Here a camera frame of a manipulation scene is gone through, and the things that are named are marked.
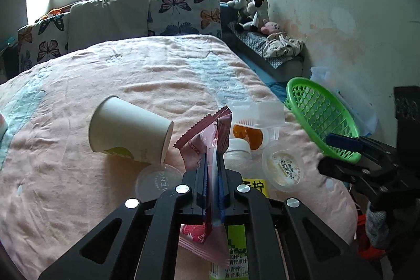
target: plastic basket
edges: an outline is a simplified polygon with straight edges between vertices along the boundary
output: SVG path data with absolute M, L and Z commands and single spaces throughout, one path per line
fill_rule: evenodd
M 360 160 L 361 155 L 357 152 L 336 149 L 325 143 L 329 133 L 359 136 L 351 114 L 333 94 L 304 77 L 291 79 L 287 83 L 286 92 L 284 105 L 293 112 L 308 136 L 325 155 L 350 163 Z

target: metal bolt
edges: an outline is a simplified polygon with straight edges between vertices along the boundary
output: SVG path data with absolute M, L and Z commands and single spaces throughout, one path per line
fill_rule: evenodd
M 129 209 L 134 209 L 140 204 L 138 199 L 130 198 L 125 201 L 125 206 Z
M 237 190 L 239 192 L 246 193 L 246 192 L 249 192 L 249 190 L 251 190 L 251 188 L 246 184 L 241 184 L 241 185 L 238 185 Z
M 299 206 L 300 202 L 296 198 L 289 198 L 286 201 L 286 204 L 291 208 L 297 208 Z
M 177 193 L 187 193 L 188 191 L 190 191 L 190 187 L 185 184 L 180 184 L 175 188 L 175 191 Z

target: triangular cutout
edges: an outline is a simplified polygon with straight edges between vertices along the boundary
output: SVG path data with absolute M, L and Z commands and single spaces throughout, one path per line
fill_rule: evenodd
M 310 220 L 304 219 L 303 226 L 308 233 L 312 248 L 319 262 L 340 256 L 340 249 L 326 237 Z
M 113 219 L 80 250 L 80 254 L 83 257 L 102 265 L 108 256 L 122 222 L 121 218 Z

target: bed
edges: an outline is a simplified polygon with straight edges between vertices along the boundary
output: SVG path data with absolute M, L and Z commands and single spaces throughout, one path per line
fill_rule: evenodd
M 174 121 L 171 145 L 230 99 L 278 101 L 212 35 L 103 42 L 51 59 L 0 85 L 9 129 L 0 146 L 0 242 L 27 280 L 39 274 L 127 198 L 145 165 L 91 151 L 88 125 L 109 94 Z M 299 147 L 299 197 L 347 243 L 356 208 L 344 187 L 316 170 L 322 153 L 286 111 L 281 138 Z M 179 151 L 165 163 L 184 171 Z M 208 279 L 208 262 L 179 248 L 176 279 Z

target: pink wrapper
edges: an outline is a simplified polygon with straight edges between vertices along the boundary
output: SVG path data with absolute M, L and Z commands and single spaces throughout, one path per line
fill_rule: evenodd
M 218 208 L 216 153 L 224 153 L 228 148 L 231 120 L 232 112 L 224 107 L 214 115 L 205 116 L 174 145 L 180 149 L 186 171 L 196 169 L 201 163 L 200 154 L 207 153 L 207 196 L 212 199 L 210 207 L 206 209 L 205 224 L 181 226 L 179 245 L 206 260 L 225 266 L 229 265 L 229 248 Z

